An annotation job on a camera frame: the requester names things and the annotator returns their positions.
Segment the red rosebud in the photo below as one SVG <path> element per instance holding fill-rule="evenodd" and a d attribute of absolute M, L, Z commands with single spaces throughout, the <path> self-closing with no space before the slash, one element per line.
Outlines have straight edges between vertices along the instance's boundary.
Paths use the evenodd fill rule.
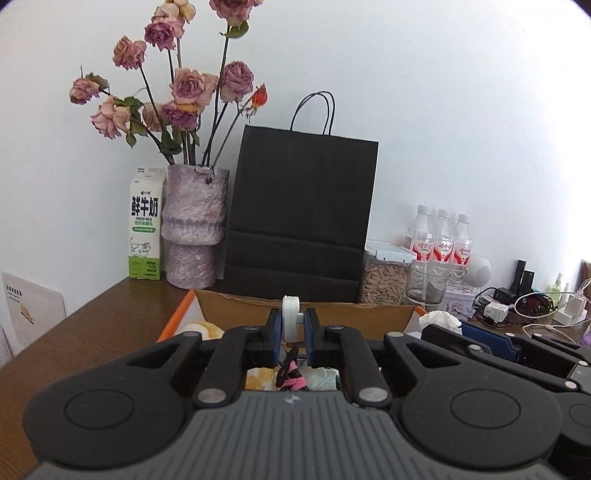
<path fill-rule="evenodd" d="M 252 96 L 251 107 L 256 110 L 256 109 L 264 106 L 266 104 L 267 100 L 268 100 L 267 89 L 265 87 L 265 84 L 263 83 L 256 90 L 255 94 Z"/>

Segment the milk carton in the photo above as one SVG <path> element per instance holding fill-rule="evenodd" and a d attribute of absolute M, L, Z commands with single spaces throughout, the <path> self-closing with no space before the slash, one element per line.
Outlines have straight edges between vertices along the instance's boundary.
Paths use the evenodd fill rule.
<path fill-rule="evenodd" d="M 138 168 L 129 195 L 129 277 L 159 280 L 166 169 Z"/>

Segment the glass cup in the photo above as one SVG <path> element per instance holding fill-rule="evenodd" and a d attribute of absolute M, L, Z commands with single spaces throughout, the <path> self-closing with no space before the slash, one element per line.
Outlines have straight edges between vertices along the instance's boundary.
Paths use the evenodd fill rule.
<path fill-rule="evenodd" d="M 440 265 L 416 262 L 408 270 L 405 295 L 417 303 L 438 305 L 443 301 L 451 274 Z"/>

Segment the bag handle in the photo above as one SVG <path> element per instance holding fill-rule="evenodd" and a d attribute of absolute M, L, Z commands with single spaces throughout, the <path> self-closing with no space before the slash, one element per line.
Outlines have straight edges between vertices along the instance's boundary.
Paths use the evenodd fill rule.
<path fill-rule="evenodd" d="M 332 108 L 332 115 L 330 114 L 329 100 L 328 100 L 328 98 L 326 97 L 325 94 L 329 95 L 330 98 L 331 98 L 331 100 L 332 100 L 332 107 L 333 107 Z M 298 105 L 297 109 L 295 109 L 295 113 L 294 113 L 293 118 L 291 119 L 291 125 L 290 125 L 290 131 L 291 132 L 293 132 L 294 122 L 296 121 L 297 114 L 300 112 L 300 110 L 302 109 L 302 107 L 306 103 L 308 103 L 310 100 L 312 100 L 317 95 L 318 96 L 321 96 L 324 99 L 324 101 L 326 102 L 326 122 L 324 123 L 324 129 L 322 130 L 322 134 L 323 135 L 326 135 L 326 128 L 329 127 L 329 135 L 332 135 L 332 126 L 333 126 L 333 123 L 335 122 L 335 108 L 336 108 L 336 105 L 335 105 L 335 96 L 332 93 L 330 93 L 330 92 L 328 92 L 326 90 L 321 90 L 320 92 L 311 93 L 311 94 L 307 95 L 300 102 L 300 104 Z"/>

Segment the charger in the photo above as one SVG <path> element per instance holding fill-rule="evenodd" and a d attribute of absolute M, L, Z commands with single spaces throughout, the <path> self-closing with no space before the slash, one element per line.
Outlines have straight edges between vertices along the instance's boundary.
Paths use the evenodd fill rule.
<path fill-rule="evenodd" d="M 501 287 L 495 288 L 495 294 L 492 298 L 503 305 L 513 305 L 517 301 L 518 296 L 514 291 Z"/>
<path fill-rule="evenodd" d="M 503 320 L 505 320 L 508 313 L 508 305 L 503 305 L 502 303 L 497 303 L 495 301 L 484 307 L 484 316 L 498 323 L 501 323 Z"/>

